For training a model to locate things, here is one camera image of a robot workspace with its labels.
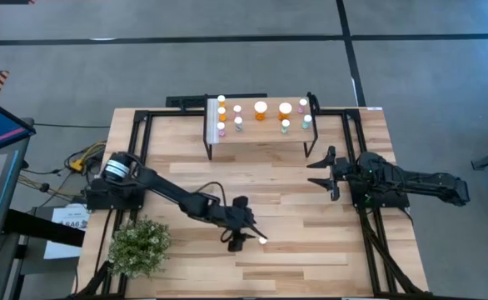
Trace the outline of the small black clamp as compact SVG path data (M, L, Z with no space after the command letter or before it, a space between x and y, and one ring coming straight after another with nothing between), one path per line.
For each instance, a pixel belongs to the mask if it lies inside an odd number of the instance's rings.
M313 94L312 92L308 92L306 94L308 100L309 100L309 104L310 104L310 108L311 110L314 112L314 113L319 113L320 112L320 104L318 102L318 99L316 97L315 94Z

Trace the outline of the black slotted bar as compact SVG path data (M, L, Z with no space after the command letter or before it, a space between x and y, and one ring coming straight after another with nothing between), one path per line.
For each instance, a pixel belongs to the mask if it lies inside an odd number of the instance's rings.
M189 96L168 96L166 97L167 108L203 108L208 98L217 99L218 94L189 95ZM225 94L226 98L267 98L267 93L237 93Z

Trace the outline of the green artificial potted plant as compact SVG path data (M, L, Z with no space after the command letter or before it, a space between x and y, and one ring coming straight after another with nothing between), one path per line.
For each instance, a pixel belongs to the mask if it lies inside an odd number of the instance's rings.
M112 275L150 277L164 271L172 245L169 227L149 218L128 219L113 235L107 260Z

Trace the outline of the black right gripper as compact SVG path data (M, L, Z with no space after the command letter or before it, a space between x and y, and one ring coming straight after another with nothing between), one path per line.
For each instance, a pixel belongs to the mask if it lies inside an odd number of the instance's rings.
M328 178L309 178L308 181L315 183L323 188L331 187L331 199L338 200L340 198L340 190L338 187L339 181L349 181L356 177L356 167L348 162L345 157L336 157L336 148L329 147L329 152L326 156L318 162L313 162L306 166L307 168L327 168L330 167L330 179Z

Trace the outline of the wooden shelf black metal legs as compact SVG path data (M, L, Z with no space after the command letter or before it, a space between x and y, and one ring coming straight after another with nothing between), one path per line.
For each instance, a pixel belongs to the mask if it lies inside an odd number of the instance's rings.
M306 157L309 157L318 139L316 128L316 115L309 104L304 113L298 113L298 102L304 97L254 97L254 98L226 98L227 120L226 135L220 137L217 132L218 119L217 109L219 108L217 99L208 98L205 100L204 119L203 119L203 143L207 151L207 157L212 159L212 147L220 144L248 144L248 143L302 143ZM255 119L254 104L258 101L266 102L266 118L262 121ZM288 120L290 127L288 132L281 133L281 121L278 119L279 105L290 103L292 111ZM235 129L233 107L242 107L242 126L243 129L237 132ZM305 115L312 116L311 126L308 129L301 127Z

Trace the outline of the black flat beam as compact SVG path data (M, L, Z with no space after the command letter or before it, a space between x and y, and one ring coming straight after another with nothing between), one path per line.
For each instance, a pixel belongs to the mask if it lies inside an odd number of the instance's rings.
M13 209L7 211L3 231L75 247L81 247L85 237L85 232L80 229Z

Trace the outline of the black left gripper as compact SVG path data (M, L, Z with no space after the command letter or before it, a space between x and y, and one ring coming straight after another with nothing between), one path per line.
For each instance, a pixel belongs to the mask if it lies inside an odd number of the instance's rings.
M245 241L260 242L260 238L268 239L253 223L250 223L251 209L247 205L248 198L239 196L233 199L231 206L217 208L217 226L225 228L220 240L227 244L227 251L230 253L240 252ZM251 229L259 237L243 232L243 228Z

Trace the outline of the white printed paper sheet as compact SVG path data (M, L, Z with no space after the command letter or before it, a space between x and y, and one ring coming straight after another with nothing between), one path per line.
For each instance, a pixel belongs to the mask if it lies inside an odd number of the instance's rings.
M54 208L52 212L52 221L76 228L81 231L87 230L89 214L82 204L72 204L66 207ZM82 248L70 246L58 242L47 241L43 258L45 260L76 258L81 255Z

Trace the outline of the black floor tape strip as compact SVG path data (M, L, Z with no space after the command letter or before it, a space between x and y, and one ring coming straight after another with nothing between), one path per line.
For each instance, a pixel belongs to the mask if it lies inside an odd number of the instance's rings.
M341 23L342 36L345 44L348 65L350 68L351 80L356 98L356 105L358 107L365 107L366 99L361 85L361 77L357 65L355 49L353 45L351 31L349 28L349 22L347 19L345 3L343 0L336 0L336 6Z
M67 46L108 44L172 43L273 43L273 42L366 42L366 41L436 41L488 40L488 33L455 34L377 34L377 35L238 35L205 37L100 37L76 39L5 39L0 46Z

